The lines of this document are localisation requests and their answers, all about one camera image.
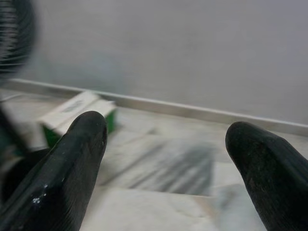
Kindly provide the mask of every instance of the metal skirting strip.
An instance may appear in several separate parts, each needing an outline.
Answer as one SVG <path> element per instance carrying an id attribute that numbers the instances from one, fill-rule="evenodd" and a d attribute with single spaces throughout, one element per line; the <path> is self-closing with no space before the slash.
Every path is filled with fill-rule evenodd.
<path id="1" fill-rule="evenodd" d="M 61 85 L 36 82 L 24 79 L 10 79 L 3 89 L 17 90 L 34 94 L 50 95 L 62 98 L 71 98 L 87 89 L 66 87 Z M 308 136 L 308 125 L 261 118 L 237 113 L 230 113 L 209 108 L 191 105 L 169 103 L 165 101 L 151 100 L 133 96 L 113 94 L 103 91 L 95 91 L 107 100 L 115 101 L 118 106 L 139 109 L 144 111 L 163 113 L 181 117 L 188 117 L 218 123 L 231 124 L 236 121 L 246 121 L 261 126 L 268 130 Z"/>

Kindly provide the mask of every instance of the gray wall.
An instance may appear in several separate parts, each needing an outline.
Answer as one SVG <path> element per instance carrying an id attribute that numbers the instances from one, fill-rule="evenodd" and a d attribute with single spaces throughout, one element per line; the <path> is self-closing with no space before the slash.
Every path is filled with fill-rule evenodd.
<path id="1" fill-rule="evenodd" d="M 37 0 L 22 77 L 308 124 L 307 0 Z"/>

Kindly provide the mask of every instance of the marble floor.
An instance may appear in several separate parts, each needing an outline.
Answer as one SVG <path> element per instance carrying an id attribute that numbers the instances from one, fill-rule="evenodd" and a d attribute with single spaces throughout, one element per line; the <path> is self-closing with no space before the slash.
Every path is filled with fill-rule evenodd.
<path id="1" fill-rule="evenodd" d="M 65 99 L 1 92 L 29 145 L 44 147 L 35 118 Z M 226 151 L 228 127 L 119 107 L 82 230 L 265 230 Z M 308 157 L 308 137 L 276 134 Z"/>

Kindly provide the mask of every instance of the cardboard box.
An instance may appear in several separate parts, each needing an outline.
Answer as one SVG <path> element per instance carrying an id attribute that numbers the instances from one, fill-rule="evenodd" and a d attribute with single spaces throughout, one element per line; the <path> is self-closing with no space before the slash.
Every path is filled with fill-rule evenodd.
<path id="1" fill-rule="evenodd" d="M 99 95 L 85 91 L 39 118 L 38 122 L 42 125 L 49 147 L 52 148 L 67 132 L 72 122 L 87 111 L 97 111 L 105 117 L 108 133 L 115 129 L 116 105 Z"/>

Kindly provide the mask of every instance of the baseboard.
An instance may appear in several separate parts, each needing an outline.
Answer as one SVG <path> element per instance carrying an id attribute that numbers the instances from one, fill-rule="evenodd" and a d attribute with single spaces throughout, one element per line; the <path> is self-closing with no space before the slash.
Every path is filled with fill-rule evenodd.
<path id="1" fill-rule="evenodd" d="M 86 89 L 66 87 L 61 85 L 36 82 L 24 79 L 11 79 L 4 89 L 18 90 L 23 92 L 51 95 L 55 97 L 71 98 Z M 191 105 L 169 103 L 158 100 L 151 100 L 133 96 L 113 94 L 103 91 L 93 91 L 107 100 L 115 101 L 118 106 L 133 109 L 182 116 L 212 122 L 231 124 L 236 121 L 246 121 L 261 126 L 268 130 L 291 133 L 295 135 L 308 136 L 308 125 L 279 121 L 274 119 L 261 118 L 226 111 L 213 110 L 209 108 L 196 107 Z"/>

